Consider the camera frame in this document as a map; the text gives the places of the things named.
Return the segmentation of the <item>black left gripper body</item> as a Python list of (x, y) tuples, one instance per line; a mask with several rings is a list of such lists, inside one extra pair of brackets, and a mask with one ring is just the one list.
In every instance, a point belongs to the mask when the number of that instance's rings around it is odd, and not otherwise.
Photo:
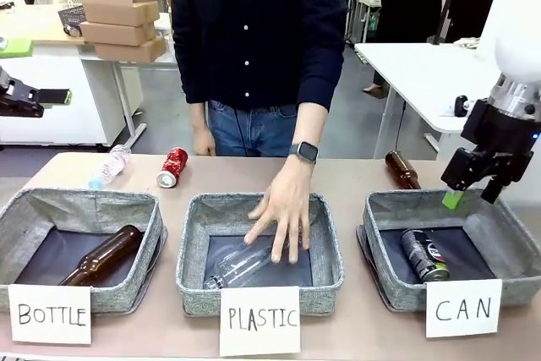
[(44, 107), (39, 102), (39, 92), (19, 79), (1, 79), (1, 116), (41, 118)]

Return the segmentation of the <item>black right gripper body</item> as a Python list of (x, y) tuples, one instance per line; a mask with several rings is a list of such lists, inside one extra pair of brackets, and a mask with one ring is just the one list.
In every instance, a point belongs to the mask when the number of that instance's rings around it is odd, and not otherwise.
[(474, 130), (475, 151), (480, 152), (481, 167), (478, 179), (486, 178), (486, 171), (505, 168), (508, 183), (522, 179), (533, 158), (536, 142), (536, 123), (521, 120), (502, 112), (485, 112)]

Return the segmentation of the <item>person's left hand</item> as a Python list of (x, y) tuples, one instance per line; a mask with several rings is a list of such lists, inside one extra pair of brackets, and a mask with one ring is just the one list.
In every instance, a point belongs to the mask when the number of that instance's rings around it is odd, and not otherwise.
[(281, 260), (285, 244), (291, 264), (298, 261), (299, 249), (309, 248), (309, 187), (313, 170), (312, 164), (289, 156), (261, 201), (249, 213), (255, 224), (244, 237), (247, 244), (252, 244), (270, 224), (276, 224), (271, 250), (274, 263)]

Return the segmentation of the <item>person's right hand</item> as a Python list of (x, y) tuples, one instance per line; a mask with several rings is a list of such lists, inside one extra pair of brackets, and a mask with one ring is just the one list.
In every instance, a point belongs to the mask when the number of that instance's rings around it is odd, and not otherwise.
[(209, 128), (194, 127), (194, 153), (197, 156), (215, 156), (216, 144)]

